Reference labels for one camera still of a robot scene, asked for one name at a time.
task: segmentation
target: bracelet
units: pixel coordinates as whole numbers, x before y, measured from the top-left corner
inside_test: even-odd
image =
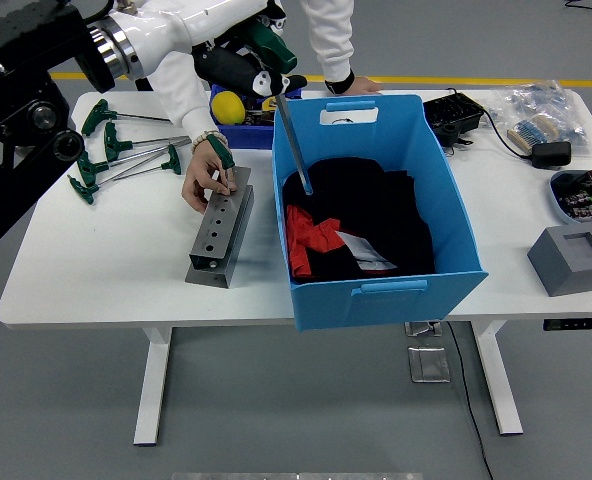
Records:
[[[332,92],[334,95],[341,95],[349,90],[349,87],[352,86],[356,77],[354,76],[354,72],[350,69],[349,76],[345,80],[341,80],[340,82],[328,82],[325,80],[325,85],[327,86],[327,90]]]
[[[210,130],[209,132],[201,133],[198,137],[196,137],[194,139],[194,141],[192,142],[192,155],[194,154],[194,150],[196,150],[196,147],[198,146],[198,144],[207,140],[207,135],[213,135],[214,137],[219,139],[221,142],[223,142],[223,145],[225,145],[227,148],[229,148],[228,144],[227,144],[227,137],[225,135],[220,133],[218,130]]]

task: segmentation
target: box handle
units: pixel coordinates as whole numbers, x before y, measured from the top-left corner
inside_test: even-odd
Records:
[[[427,290],[427,286],[427,280],[409,280],[388,283],[366,283],[365,285],[361,285],[360,288],[354,288],[352,290],[352,297],[354,295],[371,295],[373,293],[400,293],[411,291],[424,292]]]
[[[329,102],[320,112],[321,125],[373,124],[377,119],[378,107],[374,100]]]
[[[330,102],[325,106],[328,112],[340,112],[345,110],[371,110],[376,108],[374,100],[358,100],[355,102]]]

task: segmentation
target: red cloth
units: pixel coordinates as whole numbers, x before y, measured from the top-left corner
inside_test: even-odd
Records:
[[[314,225],[312,216],[297,205],[287,206],[286,230],[289,267],[294,277],[312,275],[307,248],[325,253],[345,245],[336,234],[340,230],[340,220],[328,218]]]

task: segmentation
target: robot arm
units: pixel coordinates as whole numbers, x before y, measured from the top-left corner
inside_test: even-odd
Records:
[[[120,75],[153,73],[173,51],[191,54],[201,78],[237,93],[266,96],[304,85],[284,75],[296,59],[267,28],[273,0],[121,3],[127,8],[93,25],[65,0],[36,0],[0,18],[0,238],[84,151],[48,73],[64,61],[75,58],[101,93]],[[252,55],[242,57],[242,47]]]

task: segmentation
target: cable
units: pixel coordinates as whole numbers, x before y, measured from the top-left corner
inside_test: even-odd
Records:
[[[469,398],[469,388],[467,387],[467,378],[465,377],[465,366],[463,365],[463,355],[460,352],[460,346],[458,345],[458,340],[456,339],[456,334],[454,333],[454,329],[452,328],[452,324],[448,321],[445,322],[449,327],[449,330],[452,333],[452,338],[454,339],[454,345],[456,346],[456,351],[458,352],[458,360],[460,363],[460,373],[463,377],[463,386],[465,387],[465,397],[467,399],[467,410],[469,411],[469,416],[472,419],[472,423],[474,424],[474,429],[476,430],[476,436],[478,437],[478,445],[480,447],[480,453],[483,457],[483,462],[485,463],[485,468],[487,469],[487,474],[489,475],[490,480],[494,480],[494,475],[492,474],[491,469],[489,468],[489,463],[487,462],[487,455],[485,454],[485,446],[483,445],[483,438],[480,435],[480,430],[478,429],[478,423],[476,422],[476,417],[474,417],[474,412],[472,410],[472,403]]]
[[[102,10],[100,10],[99,12],[96,12],[95,14],[93,14],[83,20],[85,22],[85,25],[89,25],[90,23],[97,22],[101,18],[106,17],[107,14],[110,12],[110,10],[113,7],[114,7],[114,0],[108,0]]]
[[[458,93],[458,92],[456,91],[456,89],[455,89],[455,88],[453,88],[453,87],[450,87],[450,88],[448,88],[447,90],[452,90],[452,91],[454,92],[454,94]],[[517,157],[519,157],[519,158],[522,158],[523,160],[531,160],[531,157],[530,157],[529,155],[523,155],[523,154],[521,154],[521,153],[518,153],[516,150],[514,150],[512,147],[510,147],[510,146],[509,146],[509,145],[508,145],[508,144],[505,142],[505,140],[503,139],[502,135],[501,135],[501,134],[498,132],[498,129],[496,128],[496,124],[494,123],[494,120],[492,119],[492,116],[489,114],[489,112],[488,112],[488,111],[487,111],[485,108],[483,108],[482,106],[480,106],[479,104],[477,104],[477,103],[474,103],[474,102],[472,102],[472,103],[469,103],[469,102],[463,101],[463,99],[462,99],[462,98],[460,98],[460,97],[458,97],[458,98],[457,98],[457,100],[458,100],[459,102],[461,102],[461,103],[464,103],[464,104],[467,104],[467,105],[473,105],[473,106],[475,106],[476,108],[479,108],[479,109],[481,109],[481,110],[483,111],[483,113],[484,113],[484,114],[487,116],[487,118],[489,119],[489,123],[490,123],[490,125],[491,125],[491,126],[492,126],[492,128],[494,129],[494,132],[496,132],[496,135],[498,136],[498,139],[501,141],[501,143],[502,143],[503,145],[505,145],[505,148],[507,148],[507,150],[509,150],[510,152],[512,152],[512,153],[513,153],[514,155],[516,155]]]
[[[582,0],[568,0],[565,6],[569,8],[582,8],[583,10],[592,10],[592,7],[585,7],[584,5],[572,5],[572,3],[580,2]]]

